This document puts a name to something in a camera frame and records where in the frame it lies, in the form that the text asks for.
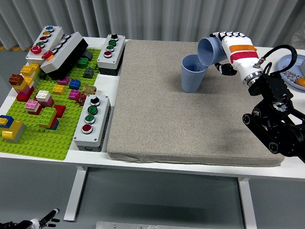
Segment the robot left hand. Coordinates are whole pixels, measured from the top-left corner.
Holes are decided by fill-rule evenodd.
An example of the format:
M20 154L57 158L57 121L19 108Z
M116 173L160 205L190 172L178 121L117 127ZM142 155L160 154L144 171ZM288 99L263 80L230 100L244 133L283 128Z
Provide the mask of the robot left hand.
M55 216L60 212L58 208L53 209L46 216L41 219L35 218L32 219L32 225L30 229L42 229L44 227L54 228L56 227L56 223L60 222L59 219L56 219Z

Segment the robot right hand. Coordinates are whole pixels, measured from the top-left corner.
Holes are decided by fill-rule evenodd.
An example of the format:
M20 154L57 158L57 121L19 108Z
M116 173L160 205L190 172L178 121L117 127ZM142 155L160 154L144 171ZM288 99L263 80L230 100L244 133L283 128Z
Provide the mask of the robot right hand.
M259 62L256 48L249 37L236 31L214 32L210 37L216 37L221 42L229 61L226 64L214 64L222 75L233 76L239 73L243 83L249 83L262 75L263 69L256 66Z

